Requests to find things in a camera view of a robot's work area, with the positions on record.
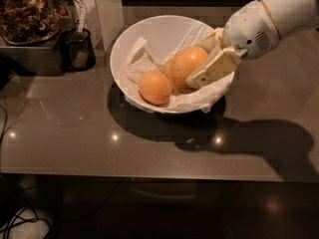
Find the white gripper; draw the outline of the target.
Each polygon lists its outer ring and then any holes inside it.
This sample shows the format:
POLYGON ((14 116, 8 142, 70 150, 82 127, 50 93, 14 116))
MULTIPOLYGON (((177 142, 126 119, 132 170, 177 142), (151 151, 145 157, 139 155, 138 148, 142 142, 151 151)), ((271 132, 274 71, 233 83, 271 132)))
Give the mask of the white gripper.
POLYGON ((265 5, 252 1, 235 12, 224 29, 214 29, 195 44, 209 55, 186 78, 186 83, 193 89, 210 85, 235 72, 241 57, 247 60, 260 58, 274 50, 279 42, 265 5))

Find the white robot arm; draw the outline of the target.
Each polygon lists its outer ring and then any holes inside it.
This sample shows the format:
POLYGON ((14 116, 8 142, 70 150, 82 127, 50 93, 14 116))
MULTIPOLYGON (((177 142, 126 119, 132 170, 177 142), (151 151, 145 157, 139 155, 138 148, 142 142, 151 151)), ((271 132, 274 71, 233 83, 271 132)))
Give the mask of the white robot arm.
POLYGON ((186 82, 205 87, 232 74, 241 61, 260 58, 292 34, 318 26, 319 0, 254 0, 197 43, 208 57, 186 82))

